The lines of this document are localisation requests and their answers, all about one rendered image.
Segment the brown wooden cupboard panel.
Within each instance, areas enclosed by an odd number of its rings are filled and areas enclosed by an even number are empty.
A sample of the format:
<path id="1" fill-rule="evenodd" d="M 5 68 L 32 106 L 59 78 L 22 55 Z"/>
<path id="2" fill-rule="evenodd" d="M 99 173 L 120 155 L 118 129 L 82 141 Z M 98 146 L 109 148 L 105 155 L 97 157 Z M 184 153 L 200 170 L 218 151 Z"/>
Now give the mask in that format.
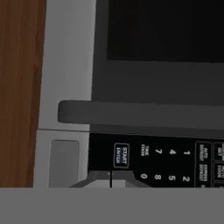
<path id="1" fill-rule="evenodd" d="M 0 0 L 0 188 L 33 186 L 46 0 Z"/>

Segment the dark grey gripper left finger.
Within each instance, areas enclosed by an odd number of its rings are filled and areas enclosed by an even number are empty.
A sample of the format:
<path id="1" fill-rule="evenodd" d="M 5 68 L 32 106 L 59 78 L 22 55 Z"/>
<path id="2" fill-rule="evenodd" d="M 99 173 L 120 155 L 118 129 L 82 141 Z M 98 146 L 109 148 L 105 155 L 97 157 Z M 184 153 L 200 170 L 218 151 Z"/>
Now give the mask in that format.
<path id="1" fill-rule="evenodd" d="M 86 179 L 71 185 L 71 188 L 110 188 L 110 172 L 90 171 Z"/>

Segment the dark microwave door with window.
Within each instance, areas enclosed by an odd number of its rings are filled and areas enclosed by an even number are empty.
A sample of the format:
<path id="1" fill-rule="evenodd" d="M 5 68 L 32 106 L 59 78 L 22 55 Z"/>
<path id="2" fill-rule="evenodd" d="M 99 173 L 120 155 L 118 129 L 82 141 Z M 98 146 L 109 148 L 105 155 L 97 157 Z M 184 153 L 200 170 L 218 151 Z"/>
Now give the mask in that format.
<path id="1" fill-rule="evenodd" d="M 109 0 L 96 0 L 94 102 L 224 107 L 224 63 L 107 59 Z M 180 137 L 224 138 L 224 130 L 96 124 L 91 130 Z"/>

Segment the white microwave oven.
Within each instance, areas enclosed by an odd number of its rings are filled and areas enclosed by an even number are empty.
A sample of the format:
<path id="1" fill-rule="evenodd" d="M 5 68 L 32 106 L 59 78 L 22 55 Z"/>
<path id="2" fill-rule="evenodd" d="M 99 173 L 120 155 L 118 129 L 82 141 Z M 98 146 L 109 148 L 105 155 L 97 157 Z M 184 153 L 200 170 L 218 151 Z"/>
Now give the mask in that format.
<path id="1" fill-rule="evenodd" d="M 90 171 L 133 171 L 149 187 L 224 188 L 224 138 L 93 131 L 61 123 L 61 101 L 91 101 L 96 0 L 47 0 L 33 184 L 66 188 Z M 224 0 L 108 0 L 107 59 L 224 63 Z M 129 168 L 113 166 L 129 144 Z"/>

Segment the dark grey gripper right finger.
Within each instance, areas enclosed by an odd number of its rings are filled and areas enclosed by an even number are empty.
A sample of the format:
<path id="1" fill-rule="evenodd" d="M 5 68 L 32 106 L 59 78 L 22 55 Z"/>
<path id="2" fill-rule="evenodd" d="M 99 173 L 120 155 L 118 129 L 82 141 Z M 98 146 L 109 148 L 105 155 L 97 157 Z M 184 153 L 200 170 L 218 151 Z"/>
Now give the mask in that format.
<path id="1" fill-rule="evenodd" d="M 133 171 L 112 171 L 110 186 L 112 188 L 149 188 L 148 185 L 135 178 Z"/>

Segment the microwave start button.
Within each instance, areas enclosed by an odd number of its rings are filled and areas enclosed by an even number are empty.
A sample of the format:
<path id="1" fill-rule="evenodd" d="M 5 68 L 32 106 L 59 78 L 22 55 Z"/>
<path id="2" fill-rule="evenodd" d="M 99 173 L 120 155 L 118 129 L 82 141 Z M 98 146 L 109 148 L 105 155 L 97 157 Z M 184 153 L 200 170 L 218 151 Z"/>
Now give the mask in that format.
<path id="1" fill-rule="evenodd" d="M 128 143 L 115 143 L 113 166 L 119 169 L 128 169 L 130 166 L 130 145 Z"/>

